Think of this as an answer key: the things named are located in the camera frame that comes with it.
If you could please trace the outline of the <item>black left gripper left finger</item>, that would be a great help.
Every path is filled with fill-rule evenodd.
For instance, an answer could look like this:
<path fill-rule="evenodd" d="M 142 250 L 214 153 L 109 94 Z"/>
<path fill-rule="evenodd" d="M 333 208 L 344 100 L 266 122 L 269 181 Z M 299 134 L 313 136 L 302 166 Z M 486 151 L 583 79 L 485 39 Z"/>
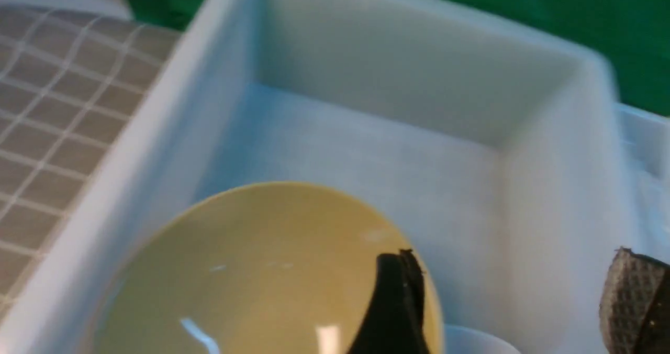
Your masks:
<path fill-rule="evenodd" d="M 375 287 L 349 353 L 429 353 L 423 274 L 411 249 L 376 257 Z"/>

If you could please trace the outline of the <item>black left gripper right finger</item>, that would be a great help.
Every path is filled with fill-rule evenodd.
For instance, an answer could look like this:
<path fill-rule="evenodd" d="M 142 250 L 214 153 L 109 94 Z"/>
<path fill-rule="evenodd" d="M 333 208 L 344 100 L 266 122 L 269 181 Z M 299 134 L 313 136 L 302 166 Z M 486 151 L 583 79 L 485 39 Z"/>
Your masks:
<path fill-rule="evenodd" d="M 609 353 L 668 353 L 669 265 L 620 247 L 606 274 L 599 318 Z"/>

